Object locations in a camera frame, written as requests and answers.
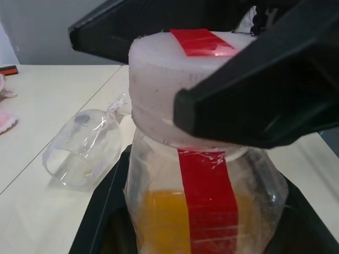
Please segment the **clear wine glass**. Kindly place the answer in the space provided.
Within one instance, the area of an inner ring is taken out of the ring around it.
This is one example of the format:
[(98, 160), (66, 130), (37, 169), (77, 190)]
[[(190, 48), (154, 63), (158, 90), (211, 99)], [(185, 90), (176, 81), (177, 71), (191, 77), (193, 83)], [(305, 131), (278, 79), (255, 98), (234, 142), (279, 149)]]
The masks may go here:
[(84, 110), (70, 118), (42, 154), (46, 171), (63, 185), (90, 189), (118, 161), (122, 151), (120, 118), (131, 114), (124, 93), (106, 110)]

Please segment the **pink towel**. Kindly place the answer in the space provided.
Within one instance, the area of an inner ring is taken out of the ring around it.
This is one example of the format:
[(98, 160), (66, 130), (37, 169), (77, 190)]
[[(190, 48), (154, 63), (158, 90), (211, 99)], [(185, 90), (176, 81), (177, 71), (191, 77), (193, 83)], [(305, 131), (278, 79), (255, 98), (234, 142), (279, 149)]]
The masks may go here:
[[(9, 89), (5, 81), (5, 76), (0, 74), (0, 103), (6, 99), (17, 97), (17, 93)], [(16, 123), (17, 118), (0, 106), (0, 135), (11, 129)]]

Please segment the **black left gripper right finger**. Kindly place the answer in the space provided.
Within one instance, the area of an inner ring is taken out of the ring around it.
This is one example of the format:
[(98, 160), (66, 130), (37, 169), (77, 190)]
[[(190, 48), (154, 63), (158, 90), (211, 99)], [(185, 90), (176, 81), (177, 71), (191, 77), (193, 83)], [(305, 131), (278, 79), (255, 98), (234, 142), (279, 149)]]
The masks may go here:
[(303, 0), (208, 78), (175, 95), (187, 134), (271, 149), (339, 127), (339, 0)]

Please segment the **black tray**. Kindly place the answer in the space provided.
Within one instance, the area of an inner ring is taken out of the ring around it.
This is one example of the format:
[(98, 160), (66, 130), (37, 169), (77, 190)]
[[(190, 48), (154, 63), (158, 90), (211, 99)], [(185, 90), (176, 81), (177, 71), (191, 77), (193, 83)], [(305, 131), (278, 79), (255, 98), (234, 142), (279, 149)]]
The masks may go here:
[[(69, 254), (137, 254), (136, 236), (123, 194), (131, 146), (92, 194)], [(339, 254), (339, 243), (299, 188), (289, 195), (278, 228), (263, 254)]]

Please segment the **orange and black tool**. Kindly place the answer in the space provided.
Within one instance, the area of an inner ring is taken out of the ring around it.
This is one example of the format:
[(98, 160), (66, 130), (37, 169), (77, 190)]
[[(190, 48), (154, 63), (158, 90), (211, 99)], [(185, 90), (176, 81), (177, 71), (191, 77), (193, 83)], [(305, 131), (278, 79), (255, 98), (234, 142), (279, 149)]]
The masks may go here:
[(4, 76), (16, 75), (19, 71), (16, 65), (0, 67), (0, 74)]

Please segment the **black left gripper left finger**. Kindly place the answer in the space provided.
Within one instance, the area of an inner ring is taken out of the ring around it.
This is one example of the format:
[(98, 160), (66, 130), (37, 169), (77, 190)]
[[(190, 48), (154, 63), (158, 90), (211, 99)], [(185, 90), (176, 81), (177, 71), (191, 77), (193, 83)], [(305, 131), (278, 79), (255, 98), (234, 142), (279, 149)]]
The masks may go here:
[(76, 51), (128, 63), (134, 39), (170, 29), (231, 31), (252, 0), (107, 0), (68, 29)]

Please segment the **clear bottle with red tape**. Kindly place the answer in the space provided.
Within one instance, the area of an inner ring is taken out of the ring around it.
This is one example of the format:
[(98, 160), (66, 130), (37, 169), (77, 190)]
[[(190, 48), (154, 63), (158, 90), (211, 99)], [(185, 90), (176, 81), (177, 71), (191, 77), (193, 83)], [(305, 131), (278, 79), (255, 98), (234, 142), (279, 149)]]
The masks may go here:
[(192, 137), (173, 123), (175, 94), (211, 75), (254, 38), (175, 30), (129, 50), (136, 125), (124, 195), (139, 254), (264, 254), (288, 196), (261, 149)]

